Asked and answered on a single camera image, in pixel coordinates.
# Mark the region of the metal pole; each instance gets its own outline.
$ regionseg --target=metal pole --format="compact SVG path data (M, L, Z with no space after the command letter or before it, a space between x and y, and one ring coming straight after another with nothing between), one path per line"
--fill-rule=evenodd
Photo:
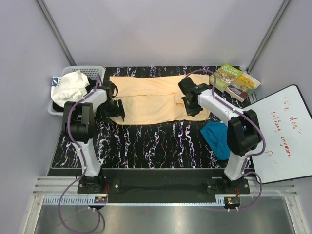
M76 66L76 63L72 57L72 55L70 54L66 44L65 44L65 41L64 39L62 38L61 34L59 33L59 30L56 26L56 24L54 23L53 21L53 18L48 10L48 8L46 7L45 3L43 0L35 0L40 8L40 10L42 11L45 19L47 20L47 23L49 24L53 34L55 35L59 45L61 46L62 48L62 51L64 52L69 64L71 66Z
M253 56L253 59L247 68L248 73L251 72L251 70L254 68L254 65L257 63L261 53L263 52L263 49L265 48L265 46L268 43L269 39L271 38L273 32L277 28L278 23L280 22L282 16L286 12L286 9L288 8L291 1L292 0L284 0L283 3L281 4L281 6L279 7L271 25L269 26L264 38L262 39L261 44L259 45L259 47L257 49L257 52Z

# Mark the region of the basket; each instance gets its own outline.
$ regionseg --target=basket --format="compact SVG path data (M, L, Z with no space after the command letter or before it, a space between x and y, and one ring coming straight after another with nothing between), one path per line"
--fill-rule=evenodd
M97 80L98 74L101 76L102 82L104 80L105 68L100 67L100 66L70 66L70 67L65 67L62 70L60 76L62 77L65 74L75 72L77 70L80 70L82 73L84 73L91 80ZM52 102L53 101L51 100L48 112L52 115L63 116L63 112L57 112L53 109Z

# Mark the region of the blue cloth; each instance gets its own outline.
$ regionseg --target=blue cloth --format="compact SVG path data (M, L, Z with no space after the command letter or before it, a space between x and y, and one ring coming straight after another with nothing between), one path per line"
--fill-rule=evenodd
M200 132L219 160L228 160L230 149L226 143L228 128L221 122L209 122Z

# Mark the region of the book cover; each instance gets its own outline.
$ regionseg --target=book cover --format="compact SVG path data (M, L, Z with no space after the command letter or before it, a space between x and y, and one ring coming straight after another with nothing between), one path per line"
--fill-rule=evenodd
M242 74L242 71L228 65L224 64L215 73L217 76L215 87L224 92L224 90ZM209 83L214 84L214 76L209 77Z
M232 97L243 102L259 85L260 82L258 80L244 72L225 91Z

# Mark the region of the white crumpled cloth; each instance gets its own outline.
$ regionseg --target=white crumpled cloth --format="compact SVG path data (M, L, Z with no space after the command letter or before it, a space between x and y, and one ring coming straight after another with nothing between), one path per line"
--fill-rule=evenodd
M87 94L85 87L89 85L88 77L80 70L53 77L51 98L60 107L67 101L78 101Z

